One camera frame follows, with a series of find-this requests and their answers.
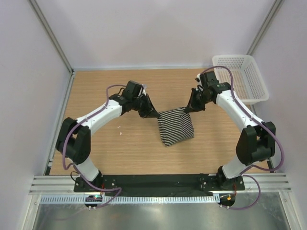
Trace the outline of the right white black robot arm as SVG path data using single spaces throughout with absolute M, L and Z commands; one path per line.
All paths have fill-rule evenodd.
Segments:
M 217 186 L 232 190 L 242 172 L 274 155 L 276 127 L 255 116 L 238 98 L 233 84 L 220 83 L 214 71 L 198 74 L 195 80 L 197 87 L 191 90 L 185 113 L 203 111 L 206 104 L 213 102 L 229 115 L 240 131 L 234 159 L 219 167 L 216 174 Z

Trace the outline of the black white striped tank top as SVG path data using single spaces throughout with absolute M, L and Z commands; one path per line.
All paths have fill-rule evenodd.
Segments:
M 158 127 L 164 146 L 168 147 L 181 141 L 194 138 L 194 127 L 185 107 L 159 113 Z

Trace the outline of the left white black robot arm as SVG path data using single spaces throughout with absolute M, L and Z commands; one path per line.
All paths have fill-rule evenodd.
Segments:
M 104 191 L 103 176 L 90 158 L 91 137 L 111 120 L 134 110 L 141 118 L 158 118 L 145 87 L 135 81 L 119 85 L 120 90 L 106 95 L 106 102 L 90 113 L 77 119 L 63 120 L 55 148 L 62 154 L 63 169 L 74 167 L 92 192 Z

